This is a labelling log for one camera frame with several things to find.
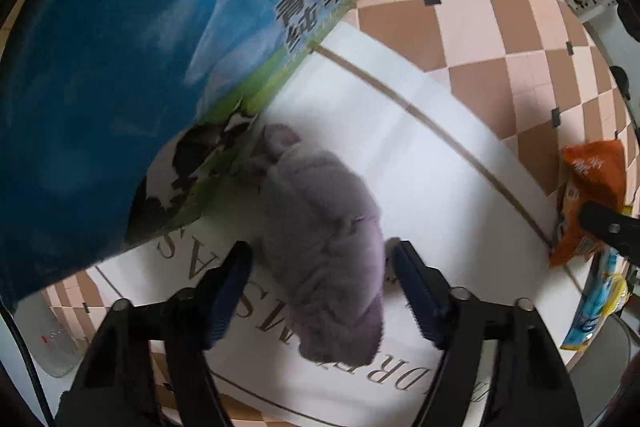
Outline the orange snack bag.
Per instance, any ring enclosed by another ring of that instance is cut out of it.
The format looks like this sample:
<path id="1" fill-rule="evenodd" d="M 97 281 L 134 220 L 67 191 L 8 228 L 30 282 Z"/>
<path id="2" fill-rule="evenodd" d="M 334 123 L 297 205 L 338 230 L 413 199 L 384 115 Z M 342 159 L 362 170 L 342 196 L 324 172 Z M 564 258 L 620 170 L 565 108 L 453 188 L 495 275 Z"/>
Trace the orange snack bag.
<path id="1" fill-rule="evenodd" d="M 587 202 L 621 212 L 626 195 L 626 159 L 620 141 L 564 147 L 562 161 L 567 177 L 550 267 L 566 265 L 575 257 L 590 259 L 597 254 L 603 242 L 582 227 L 580 212 Z"/>

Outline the purple plush toy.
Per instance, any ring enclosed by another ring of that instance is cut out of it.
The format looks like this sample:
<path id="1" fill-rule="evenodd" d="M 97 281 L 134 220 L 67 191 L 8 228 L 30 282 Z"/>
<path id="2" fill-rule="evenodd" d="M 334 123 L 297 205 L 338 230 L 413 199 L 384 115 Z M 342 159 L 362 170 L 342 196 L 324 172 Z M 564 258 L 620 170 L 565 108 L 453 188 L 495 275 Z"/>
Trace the purple plush toy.
<path id="1" fill-rule="evenodd" d="M 383 336 L 385 245 L 367 184 L 285 124 L 262 129 L 250 168 L 260 179 L 262 253 L 300 355 L 370 364 Z"/>

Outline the yellow snack packet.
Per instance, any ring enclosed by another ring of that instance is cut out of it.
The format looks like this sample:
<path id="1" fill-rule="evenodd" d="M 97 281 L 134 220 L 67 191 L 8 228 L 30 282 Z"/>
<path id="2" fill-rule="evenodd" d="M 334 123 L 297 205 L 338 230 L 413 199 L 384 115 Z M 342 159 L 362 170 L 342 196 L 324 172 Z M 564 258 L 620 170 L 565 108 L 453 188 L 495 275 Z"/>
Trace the yellow snack packet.
<path id="1" fill-rule="evenodd" d="M 620 311 L 629 298 L 629 291 L 625 277 L 622 274 L 614 274 L 610 278 L 610 287 L 608 288 L 608 298 L 602 308 L 602 315 L 609 315 Z"/>

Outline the blue white stick packet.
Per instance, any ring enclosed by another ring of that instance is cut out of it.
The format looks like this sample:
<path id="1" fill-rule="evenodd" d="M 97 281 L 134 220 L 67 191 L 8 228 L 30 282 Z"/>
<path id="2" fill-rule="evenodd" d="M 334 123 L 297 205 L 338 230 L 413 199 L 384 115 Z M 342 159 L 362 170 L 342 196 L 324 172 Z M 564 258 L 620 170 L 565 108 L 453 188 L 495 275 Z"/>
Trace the blue white stick packet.
<path id="1" fill-rule="evenodd" d="M 604 248 L 600 254 L 594 256 L 584 295 L 561 345 L 563 350 L 587 349 L 608 300 L 617 260 L 618 252 L 611 247 Z"/>

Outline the checkered round table mat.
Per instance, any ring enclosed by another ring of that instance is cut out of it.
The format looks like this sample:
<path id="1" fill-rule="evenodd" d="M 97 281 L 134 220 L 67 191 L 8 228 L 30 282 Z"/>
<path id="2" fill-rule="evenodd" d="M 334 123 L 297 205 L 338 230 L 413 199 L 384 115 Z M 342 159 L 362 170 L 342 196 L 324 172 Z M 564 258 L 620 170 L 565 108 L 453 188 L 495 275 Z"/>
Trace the checkered round table mat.
<path id="1" fill-rule="evenodd" d="M 357 0 L 304 56 L 250 134 L 285 124 L 336 155 L 381 211 L 386 242 L 407 239 L 476 297 L 532 299 L 562 343 L 590 263 L 552 267 L 562 148 L 637 147 L 603 57 L 562 0 Z M 299 426 L 407 426 L 439 352 L 387 272 L 384 333 L 363 366 L 299 353 L 291 308 L 258 259 L 228 333 L 207 361 L 230 415 Z"/>

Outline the brown cardboard box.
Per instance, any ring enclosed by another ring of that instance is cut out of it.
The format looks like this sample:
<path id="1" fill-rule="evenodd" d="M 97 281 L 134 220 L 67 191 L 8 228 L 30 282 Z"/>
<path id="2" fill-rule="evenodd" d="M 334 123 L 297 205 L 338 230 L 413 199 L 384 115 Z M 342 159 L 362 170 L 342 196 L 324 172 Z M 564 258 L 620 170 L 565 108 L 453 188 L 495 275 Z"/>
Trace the brown cardboard box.
<path id="1" fill-rule="evenodd" d="M 1 59 L 1 300 L 195 220 L 354 0 L 27 0 Z"/>

